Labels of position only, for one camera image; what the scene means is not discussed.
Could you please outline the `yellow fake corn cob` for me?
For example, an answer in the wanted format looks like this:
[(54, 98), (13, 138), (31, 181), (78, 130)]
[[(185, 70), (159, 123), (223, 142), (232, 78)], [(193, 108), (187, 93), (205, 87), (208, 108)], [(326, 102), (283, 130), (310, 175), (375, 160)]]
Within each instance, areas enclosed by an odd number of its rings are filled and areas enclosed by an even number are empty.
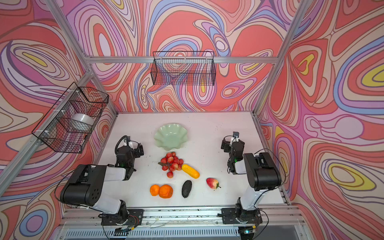
[(200, 173), (187, 164), (182, 165), (182, 170), (194, 179), (198, 179), (200, 177)]

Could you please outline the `red fake strawberry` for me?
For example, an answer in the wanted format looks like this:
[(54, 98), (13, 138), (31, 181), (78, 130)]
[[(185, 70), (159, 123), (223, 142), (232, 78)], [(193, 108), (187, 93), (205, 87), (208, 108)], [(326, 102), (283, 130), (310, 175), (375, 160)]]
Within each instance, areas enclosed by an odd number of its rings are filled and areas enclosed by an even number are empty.
[(221, 188), (220, 187), (220, 183), (217, 179), (214, 179), (214, 178), (207, 178), (206, 179), (206, 182), (207, 182), (207, 185), (213, 189), (213, 190), (216, 190), (218, 188)]

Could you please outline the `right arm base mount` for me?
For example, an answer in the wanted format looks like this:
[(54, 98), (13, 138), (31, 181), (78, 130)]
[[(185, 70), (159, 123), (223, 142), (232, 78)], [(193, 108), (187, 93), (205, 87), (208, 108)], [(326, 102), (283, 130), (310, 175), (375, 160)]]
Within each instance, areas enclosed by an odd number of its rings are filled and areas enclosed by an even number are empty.
[(259, 209), (252, 211), (245, 211), (236, 208), (222, 208), (218, 213), (218, 217), (222, 218), (222, 222), (225, 225), (234, 224), (253, 224), (258, 226), (263, 223), (262, 215)]

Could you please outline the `small fake orange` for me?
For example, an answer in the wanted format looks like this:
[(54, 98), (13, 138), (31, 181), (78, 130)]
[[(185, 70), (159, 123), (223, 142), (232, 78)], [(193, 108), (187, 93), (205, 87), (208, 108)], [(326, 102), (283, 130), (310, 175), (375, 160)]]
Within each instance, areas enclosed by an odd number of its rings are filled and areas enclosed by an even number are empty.
[(160, 191), (160, 186), (159, 185), (152, 185), (150, 187), (150, 193), (152, 196), (158, 196)]

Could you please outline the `large fake orange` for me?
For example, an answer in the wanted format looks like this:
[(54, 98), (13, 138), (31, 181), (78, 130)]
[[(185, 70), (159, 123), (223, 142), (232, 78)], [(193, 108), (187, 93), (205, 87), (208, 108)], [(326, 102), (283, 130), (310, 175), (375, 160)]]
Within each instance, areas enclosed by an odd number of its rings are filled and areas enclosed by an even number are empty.
[(162, 199), (169, 199), (173, 195), (173, 188), (170, 185), (162, 185), (159, 188), (159, 197)]

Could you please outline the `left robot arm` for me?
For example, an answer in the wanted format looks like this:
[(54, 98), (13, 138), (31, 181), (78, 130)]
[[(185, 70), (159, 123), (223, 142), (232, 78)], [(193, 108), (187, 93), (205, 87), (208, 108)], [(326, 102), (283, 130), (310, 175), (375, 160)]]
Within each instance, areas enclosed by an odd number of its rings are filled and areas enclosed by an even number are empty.
[(78, 165), (60, 192), (63, 204), (100, 212), (102, 226), (124, 225), (130, 218), (125, 201), (103, 192), (105, 182), (128, 181), (136, 171), (135, 160), (144, 155), (141, 143), (123, 136), (115, 145), (114, 165)]

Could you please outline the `red fake grape bunch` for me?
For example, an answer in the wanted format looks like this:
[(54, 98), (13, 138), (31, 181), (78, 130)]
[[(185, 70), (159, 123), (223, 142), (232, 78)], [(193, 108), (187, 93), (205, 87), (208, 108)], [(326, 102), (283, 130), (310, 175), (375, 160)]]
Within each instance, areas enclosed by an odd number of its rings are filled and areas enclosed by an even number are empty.
[(167, 172), (167, 177), (172, 179), (174, 177), (174, 171), (181, 171), (184, 160), (180, 159), (176, 152), (168, 152), (166, 155), (158, 162), (158, 165), (162, 167), (164, 172)]

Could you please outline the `dark green fake avocado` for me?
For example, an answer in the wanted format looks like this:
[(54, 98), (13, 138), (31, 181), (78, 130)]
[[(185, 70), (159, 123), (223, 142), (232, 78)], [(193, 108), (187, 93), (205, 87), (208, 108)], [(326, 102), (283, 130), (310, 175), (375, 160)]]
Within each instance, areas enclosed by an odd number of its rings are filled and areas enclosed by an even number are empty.
[(192, 186), (193, 186), (192, 181), (187, 180), (184, 182), (184, 184), (182, 186), (182, 191), (181, 191), (183, 198), (187, 198), (190, 195), (190, 192), (192, 190)]

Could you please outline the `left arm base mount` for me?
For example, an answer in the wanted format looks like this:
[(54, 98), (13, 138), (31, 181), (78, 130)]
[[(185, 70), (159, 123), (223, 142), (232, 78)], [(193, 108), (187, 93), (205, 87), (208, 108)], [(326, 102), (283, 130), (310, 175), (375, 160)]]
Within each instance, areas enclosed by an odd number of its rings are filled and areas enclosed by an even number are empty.
[(143, 209), (130, 209), (114, 215), (99, 214), (98, 217), (102, 220), (103, 227), (118, 227), (120, 232), (130, 232), (142, 224), (143, 214)]

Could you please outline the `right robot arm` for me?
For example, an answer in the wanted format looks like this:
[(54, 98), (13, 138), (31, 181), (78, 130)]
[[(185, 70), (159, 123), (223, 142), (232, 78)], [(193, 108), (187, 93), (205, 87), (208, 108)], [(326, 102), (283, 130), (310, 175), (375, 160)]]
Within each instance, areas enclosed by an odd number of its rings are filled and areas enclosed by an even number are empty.
[(246, 175), (249, 186), (238, 198), (234, 208), (223, 208), (218, 214), (223, 224), (255, 224), (263, 222), (261, 210), (258, 208), (263, 197), (282, 184), (282, 176), (269, 153), (244, 153), (245, 142), (240, 140), (239, 133), (233, 132), (230, 140), (225, 136), (221, 149), (229, 154), (227, 172), (233, 175)]

